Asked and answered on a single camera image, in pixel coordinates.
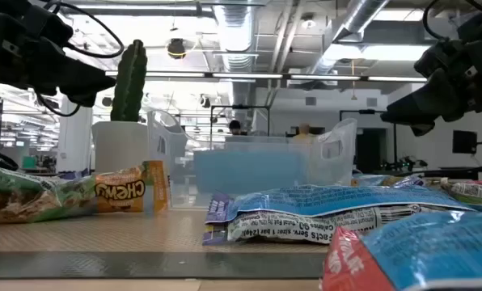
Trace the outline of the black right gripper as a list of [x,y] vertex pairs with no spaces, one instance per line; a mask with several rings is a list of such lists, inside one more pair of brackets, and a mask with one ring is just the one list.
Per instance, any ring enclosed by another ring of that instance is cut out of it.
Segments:
[[414,136],[422,137],[439,116],[454,121],[467,112],[482,112],[482,12],[460,26],[458,34],[422,54],[414,69],[427,83],[388,105],[382,121],[413,124]]

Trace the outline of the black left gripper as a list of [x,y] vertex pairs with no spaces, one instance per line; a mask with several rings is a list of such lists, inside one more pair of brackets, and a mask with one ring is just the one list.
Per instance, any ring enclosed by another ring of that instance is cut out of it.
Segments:
[[0,0],[0,83],[47,95],[60,91],[71,103],[92,108],[96,93],[115,86],[116,79],[66,56],[63,48],[74,30],[57,16],[62,4]]

